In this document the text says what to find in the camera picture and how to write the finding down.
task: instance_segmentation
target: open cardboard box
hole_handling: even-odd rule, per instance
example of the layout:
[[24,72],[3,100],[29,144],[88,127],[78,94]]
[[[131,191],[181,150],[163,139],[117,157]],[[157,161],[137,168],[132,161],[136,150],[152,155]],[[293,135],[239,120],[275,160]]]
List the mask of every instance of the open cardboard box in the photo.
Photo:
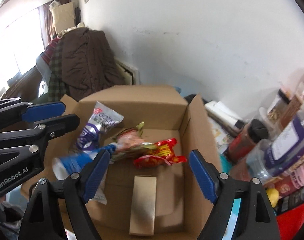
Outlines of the open cardboard box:
[[[174,147],[176,155],[188,157],[191,150],[198,149],[207,162],[213,163],[221,171],[214,137],[200,96],[196,96],[188,106],[170,86],[115,86],[83,98],[78,103],[68,96],[64,96],[62,101],[66,105],[65,114],[75,113],[80,117],[80,126],[76,131],[49,142],[44,159],[45,169],[22,185],[24,196],[28,195],[32,183],[40,178],[55,180],[52,159],[67,155],[69,147],[91,116],[96,101],[124,116],[123,122],[102,139],[104,145],[120,130],[144,121],[143,138],[147,141],[175,137],[178,141]],[[106,206],[96,201],[89,201],[86,205],[102,239],[146,239],[129,235],[135,175],[157,177],[156,218],[151,239],[197,239],[212,204],[203,197],[188,163],[138,170],[132,162],[128,159],[109,165],[104,190],[108,200]],[[72,231],[63,201],[60,208],[65,227]]]

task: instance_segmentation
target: green plaid fabric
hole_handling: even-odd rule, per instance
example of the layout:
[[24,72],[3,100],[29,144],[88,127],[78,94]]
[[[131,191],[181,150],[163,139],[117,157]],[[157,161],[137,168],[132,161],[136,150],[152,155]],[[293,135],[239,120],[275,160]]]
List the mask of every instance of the green plaid fabric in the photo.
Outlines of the green plaid fabric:
[[62,81],[62,53],[64,37],[58,42],[53,52],[49,68],[52,71],[49,81],[49,101],[60,101],[67,93],[66,84]]

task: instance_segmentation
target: black lid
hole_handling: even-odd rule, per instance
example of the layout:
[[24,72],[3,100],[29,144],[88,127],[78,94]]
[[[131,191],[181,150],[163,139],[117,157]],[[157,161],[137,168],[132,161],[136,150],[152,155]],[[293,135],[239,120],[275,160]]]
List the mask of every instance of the black lid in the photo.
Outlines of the black lid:
[[248,133],[249,133],[249,136],[251,137],[251,139],[255,143],[258,143],[262,139],[269,138],[268,129],[258,119],[252,120],[252,122],[250,123],[249,128],[248,128]]
[[282,100],[283,100],[287,105],[290,103],[289,98],[286,96],[286,94],[283,93],[283,91],[282,91],[281,89],[279,89],[278,95],[280,96],[280,98],[282,98]]

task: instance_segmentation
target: small rectangular box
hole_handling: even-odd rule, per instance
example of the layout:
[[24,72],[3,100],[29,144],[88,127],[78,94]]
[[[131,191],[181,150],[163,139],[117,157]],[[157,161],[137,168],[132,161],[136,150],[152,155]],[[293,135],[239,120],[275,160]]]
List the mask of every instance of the small rectangular box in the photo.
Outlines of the small rectangular box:
[[156,177],[135,176],[131,206],[130,235],[152,236],[156,205]]

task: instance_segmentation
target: purple and silver snack bag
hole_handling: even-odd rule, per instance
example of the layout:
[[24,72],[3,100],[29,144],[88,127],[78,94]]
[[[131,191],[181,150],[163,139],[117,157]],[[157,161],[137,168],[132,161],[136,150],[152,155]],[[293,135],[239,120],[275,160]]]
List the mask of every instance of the purple and silver snack bag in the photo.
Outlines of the purple and silver snack bag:
[[123,116],[96,102],[93,114],[76,140],[76,147],[81,151],[92,151],[99,146],[100,134],[107,133],[122,122]]

